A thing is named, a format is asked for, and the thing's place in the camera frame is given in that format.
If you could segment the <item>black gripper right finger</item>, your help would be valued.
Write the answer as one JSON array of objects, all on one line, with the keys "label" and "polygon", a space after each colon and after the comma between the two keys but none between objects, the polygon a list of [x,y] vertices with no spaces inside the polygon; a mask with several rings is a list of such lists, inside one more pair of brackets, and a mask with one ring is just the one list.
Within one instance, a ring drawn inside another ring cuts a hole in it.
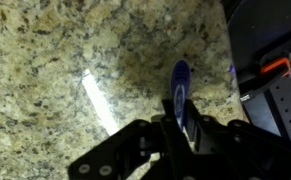
[{"label": "black gripper right finger", "polygon": [[185,129],[200,155],[216,155],[238,180],[291,180],[291,141],[239,119],[222,125],[185,102]]}]

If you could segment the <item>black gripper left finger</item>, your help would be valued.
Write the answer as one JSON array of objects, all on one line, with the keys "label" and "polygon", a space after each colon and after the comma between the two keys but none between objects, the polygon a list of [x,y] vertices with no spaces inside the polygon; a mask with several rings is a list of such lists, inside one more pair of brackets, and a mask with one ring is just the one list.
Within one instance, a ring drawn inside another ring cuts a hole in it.
[{"label": "black gripper left finger", "polygon": [[125,180],[156,152],[162,157],[152,168],[154,177],[190,177],[191,149],[177,124],[173,103],[163,100],[162,104],[165,114],[158,121],[132,121],[72,162],[69,180]]}]

